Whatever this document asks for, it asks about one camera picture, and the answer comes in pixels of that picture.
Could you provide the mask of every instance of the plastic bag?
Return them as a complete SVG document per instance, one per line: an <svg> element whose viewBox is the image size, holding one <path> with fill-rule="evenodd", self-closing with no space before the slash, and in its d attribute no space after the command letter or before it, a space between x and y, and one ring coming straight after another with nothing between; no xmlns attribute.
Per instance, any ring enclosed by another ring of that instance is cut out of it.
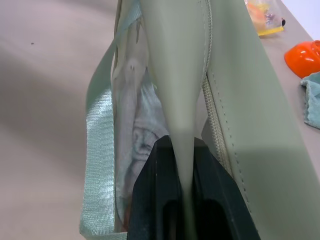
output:
<svg viewBox="0 0 320 240"><path fill-rule="evenodd" d="M284 30L281 12L275 0L245 0L244 2L259 36Z"/></svg>
<svg viewBox="0 0 320 240"><path fill-rule="evenodd" d="M134 184L155 142L168 135L165 116L149 75L148 45L139 20L119 44L113 73L115 231L128 230Z"/></svg>

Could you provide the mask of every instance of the bag handle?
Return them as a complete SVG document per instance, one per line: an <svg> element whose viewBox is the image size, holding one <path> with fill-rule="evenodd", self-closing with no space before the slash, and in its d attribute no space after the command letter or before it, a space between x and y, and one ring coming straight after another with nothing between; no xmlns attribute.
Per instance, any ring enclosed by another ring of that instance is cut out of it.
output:
<svg viewBox="0 0 320 240"><path fill-rule="evenodd" d="M87 154L79 231L87 240L125 240L115 229L115 145L111 67L123 33L141 16L134 0L122 26L99 63L87 91Z"/></svg>

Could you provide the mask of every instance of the crumpled fabric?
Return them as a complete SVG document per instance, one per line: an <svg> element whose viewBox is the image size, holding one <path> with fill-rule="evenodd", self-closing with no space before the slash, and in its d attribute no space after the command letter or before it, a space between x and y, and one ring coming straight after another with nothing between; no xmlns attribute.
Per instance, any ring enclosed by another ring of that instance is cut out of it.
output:
<svg viewBox="0 0 320 240"><path fill-rule="evenodd" d="M304 122L320 129L320 72L304 77L300 84L306 87Z"/></svg>
<svg viewBox="0 0 320 240"><path fill-rule="evenodd" d="M168 135L161 103L150 81L148 70L141 87L128 83L123 88L121 110L116 120L116 210L122 225L130 205L134 184L147 161L155 142Z"/></svg>

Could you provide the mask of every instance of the teal cloth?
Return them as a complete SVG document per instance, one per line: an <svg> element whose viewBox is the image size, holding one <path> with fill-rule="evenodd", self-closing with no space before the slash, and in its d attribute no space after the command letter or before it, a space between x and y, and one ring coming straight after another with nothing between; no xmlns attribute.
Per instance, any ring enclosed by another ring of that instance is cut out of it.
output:
<svg viewBox="0 0 320 240"><path fill-rule="evenodd" d="M320 72L303 78L301 85L306 87L304 122L320 129Z"/></svg>

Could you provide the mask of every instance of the zipper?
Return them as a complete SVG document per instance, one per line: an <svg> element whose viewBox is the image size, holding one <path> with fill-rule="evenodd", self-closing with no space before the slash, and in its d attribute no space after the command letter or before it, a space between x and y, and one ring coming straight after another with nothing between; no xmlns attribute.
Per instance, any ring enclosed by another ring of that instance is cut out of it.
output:
<svg viewBox="0 0 320 240"><path fill-rule="evenodd" d="M210 125L212 139L216 148L217 160L224 167L224 169L232 175L232 169L230 164L230 159L228 156L228 151L226 147L225 138L222 132L222 128L219 121L219 116L217 113L217 108L215 104L215 99L211 91L210 83L208 80L208 66L211 57L211 48L212 48L212 40L213 40L213 19L212 19L212 11L211 11L211 3L210 0L205 0L207 10L208 10L208 28L209 28L209 45L208 45L208 58L205 67L205 76L202 83L202 90L204 95L204 101L206 110L208 113L208 121Z"/></svg>

